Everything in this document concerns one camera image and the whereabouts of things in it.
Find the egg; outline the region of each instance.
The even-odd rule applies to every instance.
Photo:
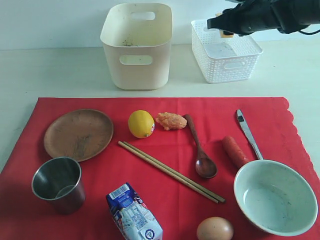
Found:
[[[225,218],[213,216],[203,220],[196,229],[198,240],[231,240],[232,224]]]

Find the white plastic basket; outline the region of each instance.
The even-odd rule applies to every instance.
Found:
[[[114,84],[154,90],[169,79],[172,11],[161,3],[122,3],[110,9],[100,39]]]
[[[208,29],[207,20],[194,20],[192,51],[210,84],[247,80],[251,77],[261,47],[249,35],[221,38],[218,29]]]

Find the white wall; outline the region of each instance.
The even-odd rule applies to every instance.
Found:
[[[150,0],[0,0],[0,50],[100,47],[100,33],[111,7]],[[235,3],[224,0],[161,0],[172,8],[173,44],[191,43],[190,22],[208,19]],[[307,30],[315,31],[319,25]],[[319,38],[277,30],[256,32],[257,41]]]

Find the red tablecloth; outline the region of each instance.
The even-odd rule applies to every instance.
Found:
[[[279,240],[254,227],[240,211],[233,192],[237,169],[222,149],[221,139],[232,135],[245,154],[255,154],[235,120],[241,109],[265,159],[276,160],[300,172],[320,198],[319,179],[313,169],[283,97],[249,98],[39,98],[14,150],[0,175],[1,240],[120,240],[123,239],[106,202],[106,194],[129,182],[153,212],[164,240],[196,240],[198,224],[220,216],[234,226],[234,240]],[[114,123],[109,146],[96,157],[81,162],[86,200],[71,215],[58,215],[36,198],[31,181],[38,167],[49,160],[43,138],[48,126],[76,109],[105,112]],[[127,127],[131,112],[144,109],[190,114],[204,150],[217,164],[218,174],[200,178],[195,171],[196,147],[188,127],[164,131],[156,124],[148,138],[134,138]],[[226,198],[216,204],[180,184],[162,171],[120,147],[127,141],[192,180]],[[319,240],[320,222],[293,240]]]

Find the stainless steel cup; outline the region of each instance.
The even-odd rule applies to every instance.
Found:
[[[82,170],[70,157],[56,157],[45,162],[32,178],[32,191],[53,205],[60,214],[71,214],[84,203],[86,195],[81,181]]]

